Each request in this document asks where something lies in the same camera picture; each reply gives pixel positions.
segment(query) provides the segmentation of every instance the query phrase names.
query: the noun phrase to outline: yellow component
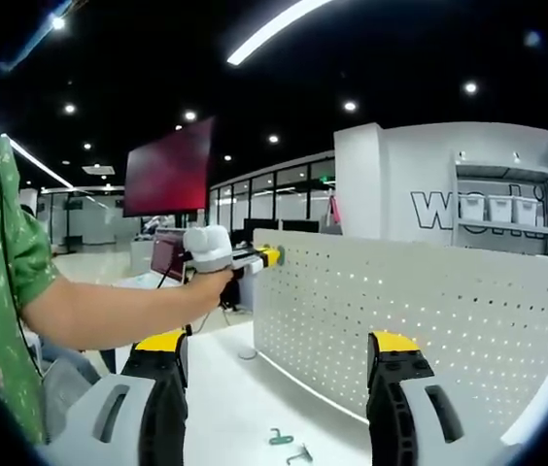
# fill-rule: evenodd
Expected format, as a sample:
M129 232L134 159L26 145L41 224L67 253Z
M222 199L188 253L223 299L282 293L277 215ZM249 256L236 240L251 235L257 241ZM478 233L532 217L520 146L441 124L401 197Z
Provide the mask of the yellow component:
M263 264L265 267L272 267L278 263L278 259L281 257L281 252L273 248L257 248L257 250L267 257L267 264Z
M175 352L177 351L177 343L179 342L179 339L185 333L186 331L182 328L173 330L172 332L162 333L161 335L149 337L136 345L136 350Z
M419 351L419 346L403 335L395 335L389 332L373 332L378 340L380 352L389 351Z

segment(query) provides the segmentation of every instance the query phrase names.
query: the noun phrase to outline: white storage box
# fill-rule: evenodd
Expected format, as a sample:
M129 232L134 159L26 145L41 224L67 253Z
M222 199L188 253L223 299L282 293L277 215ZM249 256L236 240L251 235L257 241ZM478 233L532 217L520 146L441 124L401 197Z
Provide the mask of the white storage box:
M514 223L535 226L537 221L537 200L514 196Z
M460 217L466 220L483 220L486 198L482 194L460 194Z
M511 223L513 196L496 196L488 194L488 214L490 221Z

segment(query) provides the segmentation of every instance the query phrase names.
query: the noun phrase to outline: white floor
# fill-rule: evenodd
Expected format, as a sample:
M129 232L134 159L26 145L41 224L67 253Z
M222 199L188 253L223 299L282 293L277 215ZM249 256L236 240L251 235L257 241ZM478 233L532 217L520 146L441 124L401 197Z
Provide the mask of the white floor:
M85 247L83 252L58 256L54 263L60 273L72 282L113 284L129 277L128 246ZM204 318L192 323L194 331L200 328ZM208 333L250 320L252 320L250 314L223 315L221 310L217 310L209 315L200 333ZM98 351L86 351L86 356L101 376L108 374L108 369Z

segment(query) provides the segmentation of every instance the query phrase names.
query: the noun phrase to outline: green floral shirt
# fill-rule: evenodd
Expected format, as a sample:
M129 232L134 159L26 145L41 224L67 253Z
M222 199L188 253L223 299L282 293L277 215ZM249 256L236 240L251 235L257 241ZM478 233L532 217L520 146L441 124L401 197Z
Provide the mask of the green floral shirt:
M9 140L3 137L0 137L0 183L10 259L10 271L7 271L0 230L0 398L28 439L38 444L44 441L41 380L17 327L7 273L13 278L19 308L39 296L58 273L51 263L50 243L45 231L19 205L19 173Z

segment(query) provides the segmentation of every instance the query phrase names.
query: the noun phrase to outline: linear ceiling light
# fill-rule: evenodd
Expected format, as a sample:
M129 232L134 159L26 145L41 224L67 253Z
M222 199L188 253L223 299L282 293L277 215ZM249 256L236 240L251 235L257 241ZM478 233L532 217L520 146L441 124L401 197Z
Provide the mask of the linear ceiling light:
M33 156L30 152L28 152L26 149L24 149L22 146L19 145L19 143L13 139L11 139L8 135L7 138L9 138L9 141L11 142L11 147L16 150L19 155L21 155L23 158L28 160L33 165L36 165L41 170L43 170L45 173L50 175L52 178L54 178L57 182L69 187L73 188L74 186L67 182L64 178L60 177L56 172L50 170L47 165L41 163L39 159L37 159L35 156Z
M300 0L287 8L277 17L265 24L248 41L246 41L226 61L231 65L239 66L246 58L252 55L259 47L269 41L276 34L301 17L308 15L332 0Z

